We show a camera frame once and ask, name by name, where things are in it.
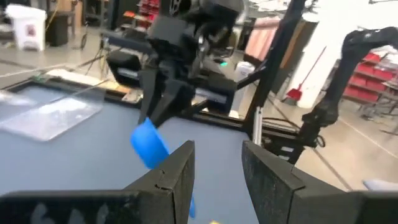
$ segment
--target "blue cup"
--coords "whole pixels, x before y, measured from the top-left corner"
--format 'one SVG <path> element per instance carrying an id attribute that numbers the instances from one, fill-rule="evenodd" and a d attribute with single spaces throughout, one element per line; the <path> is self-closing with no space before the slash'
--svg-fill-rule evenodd
<path id="1" fill-rule="evenodd" d="M 169 149 L 149 118 L 131 134 L 130 143 L 149 169 L 155 169 L 169 156 Z M 191 199 L 189 216 L 195 218 L 195 202 Z"/>

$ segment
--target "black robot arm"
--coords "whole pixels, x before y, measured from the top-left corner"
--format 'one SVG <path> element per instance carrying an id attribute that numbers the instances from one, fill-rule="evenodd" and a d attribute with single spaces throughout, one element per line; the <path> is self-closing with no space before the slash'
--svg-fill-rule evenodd
<path id="1" fill-rule="evenodd" d="M 300 128 L 299 136 L 304 142 L 312 145 L 321 128 L 337 121 L 338 103 L 356 65 L 371 49 L 385 45 L 391 45 L 398 49 L 398 29 L 396 27 L 356 30 L 345 37 L 341 48 L 341 60 L 326 95 L 310 113 L 302 116 L 303 125 Z"/>

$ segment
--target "white bucket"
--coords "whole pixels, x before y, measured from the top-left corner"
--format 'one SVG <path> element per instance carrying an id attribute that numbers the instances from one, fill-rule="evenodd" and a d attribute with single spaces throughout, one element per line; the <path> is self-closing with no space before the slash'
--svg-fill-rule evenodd
<path id="1" fill-rule="evenodd" d="M 6 14 L 12 19 L 18 49 L 44 50 L 44 25 L 47 18 L 44 10 L 10 4 L 6 9 Z"/>

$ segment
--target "pink curtain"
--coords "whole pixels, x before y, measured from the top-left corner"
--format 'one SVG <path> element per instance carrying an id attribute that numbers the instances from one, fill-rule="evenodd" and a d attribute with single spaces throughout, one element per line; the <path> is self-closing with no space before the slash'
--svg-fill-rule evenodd
<path id="1" fill-rule="evenodd" d="M 275 24 L 279 21 L 280 19 L 278 17 L 258 18 L 255 26 Z M 278 27 L 269 29 L 253 29 L 246 46 L 245 53 L 259 60 L 264 60 L 271 46 L 272 40 L 274 39 L 277 28 Z"/>

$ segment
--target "table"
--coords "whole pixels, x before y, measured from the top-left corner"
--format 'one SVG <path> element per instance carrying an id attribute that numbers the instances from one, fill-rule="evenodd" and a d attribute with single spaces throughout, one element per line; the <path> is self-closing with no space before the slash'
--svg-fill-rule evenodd
<path id="1" fill-rule="evenodd" d="M 37 101 L 66 94 L 35 85 L 19 93 Z M 106 101 L 98 114 L 49 142 L 0 131 L 0 194 L 124 188 L 147 172 L 129 143 L 138 116 L 128 105 Z M 246 134 L 181 118 L 168 120 L 159 131 L 171 149 L 195 141 L 197 217 L 189 223 L 258 223 L 241 163 Z"/>

